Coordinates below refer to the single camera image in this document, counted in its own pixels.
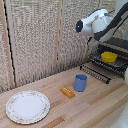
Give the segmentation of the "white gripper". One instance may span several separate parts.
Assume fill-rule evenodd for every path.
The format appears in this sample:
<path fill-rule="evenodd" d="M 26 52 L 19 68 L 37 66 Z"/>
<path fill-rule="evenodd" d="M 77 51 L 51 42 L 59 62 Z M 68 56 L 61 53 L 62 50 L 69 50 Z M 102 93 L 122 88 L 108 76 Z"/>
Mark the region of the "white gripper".
<path fill-rule="evenodd" d="M 88 39 L 87 44 L 88 44 L 90 47 L 97 46 L 97 45 L 98 45 L 98 41 L 96 41 L 93 37 L 90 37 L 90 38 Z"/>

